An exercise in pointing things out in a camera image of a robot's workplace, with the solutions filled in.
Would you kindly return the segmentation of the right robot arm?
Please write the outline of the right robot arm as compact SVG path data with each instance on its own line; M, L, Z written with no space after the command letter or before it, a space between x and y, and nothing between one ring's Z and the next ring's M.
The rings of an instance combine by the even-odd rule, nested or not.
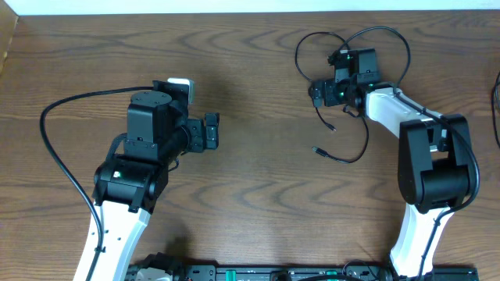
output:
M427 279L447 222L478 191L468 122L459 114L429 111L382 81L372 48L335 51L328 62L334 77L309 87L314 107L340 105L350 116L371 119L398 138L405 216L388 270L394 280Z

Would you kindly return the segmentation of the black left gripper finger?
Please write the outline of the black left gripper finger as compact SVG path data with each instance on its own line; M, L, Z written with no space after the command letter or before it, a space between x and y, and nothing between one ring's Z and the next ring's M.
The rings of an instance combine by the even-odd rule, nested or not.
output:
M218 129L207 129L205 133L205 148L209 150L216 150L218 146L219 146Z
M218 112L207 112L205 114L205 128L208 131L218 130L220 114Z

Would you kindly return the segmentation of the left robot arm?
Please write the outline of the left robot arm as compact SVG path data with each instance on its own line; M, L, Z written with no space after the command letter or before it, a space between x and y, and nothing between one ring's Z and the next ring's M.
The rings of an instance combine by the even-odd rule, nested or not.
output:
M188 106L195 84L185 78L154 82L132 95L127 132L96 169L92 194L98 218L91 220L76 280L123 280L135 247L169 179L169 166L183 153L219 146L220 116L192 119Z

